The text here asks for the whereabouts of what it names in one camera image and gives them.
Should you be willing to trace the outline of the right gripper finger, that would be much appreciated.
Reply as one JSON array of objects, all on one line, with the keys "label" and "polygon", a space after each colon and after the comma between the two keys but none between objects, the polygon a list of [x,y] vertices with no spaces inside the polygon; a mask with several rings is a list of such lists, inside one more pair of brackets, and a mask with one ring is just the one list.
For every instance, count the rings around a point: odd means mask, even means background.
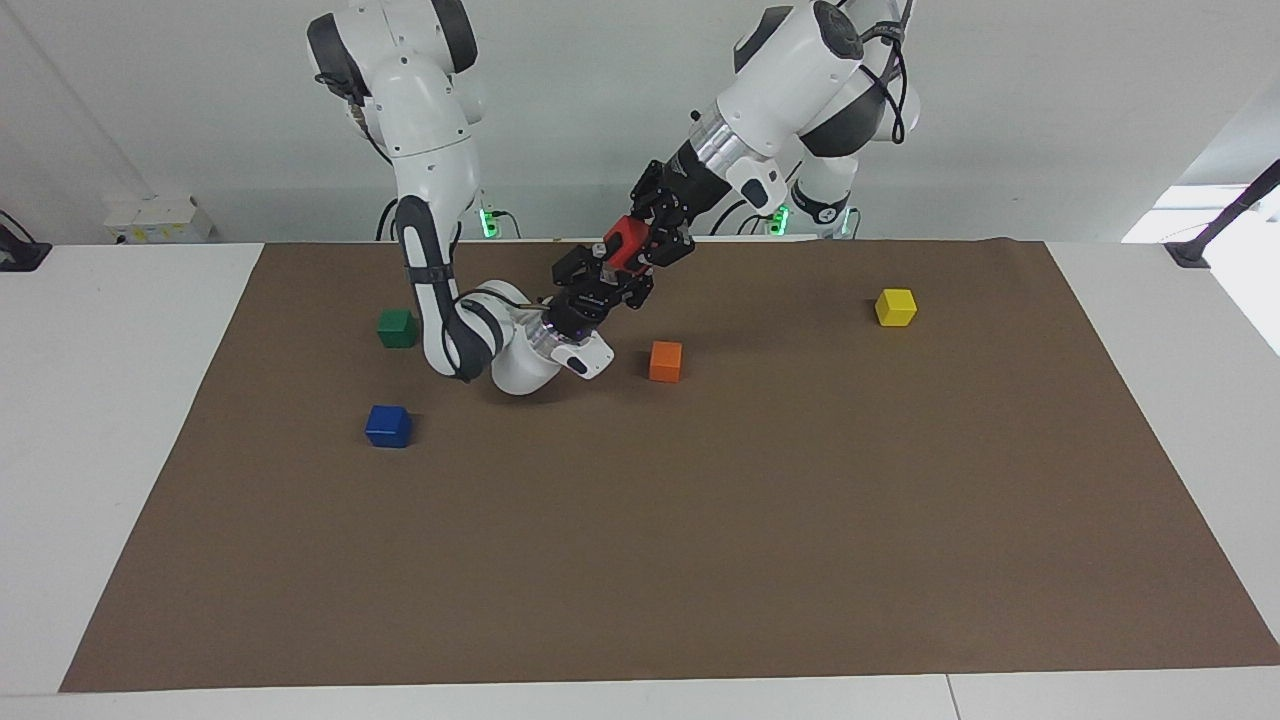
[{"label": "right gripper finger", "polygon": [[552,282],[566,293],[600,293],[605,252],[603,242],[573,246],[552,265]]},{"label": "right gripper finger", "polygon": [[625,305],[630,309],[640,309],[654,287],[654,268],[640,266],[637,270],[625,270],[608,266],[608,307]]}]

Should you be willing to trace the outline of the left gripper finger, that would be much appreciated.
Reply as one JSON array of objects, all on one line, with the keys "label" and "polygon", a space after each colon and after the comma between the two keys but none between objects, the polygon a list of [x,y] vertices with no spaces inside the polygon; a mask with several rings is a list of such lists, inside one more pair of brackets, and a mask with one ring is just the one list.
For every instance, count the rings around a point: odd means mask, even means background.
[{"label": "left gripper finger", "polygon": [[652,160],[630,197],[632,219],[666,229],[690,224],[690,179],[680,160]]},{"label": "left gripper finger", "polygon": [[671,266],[691,254],[695,247],[696,242],[690,233],[690,224],[686,219],[669,223],[659,223],[654,219],[648,224],[645,238],[646,265]]}]

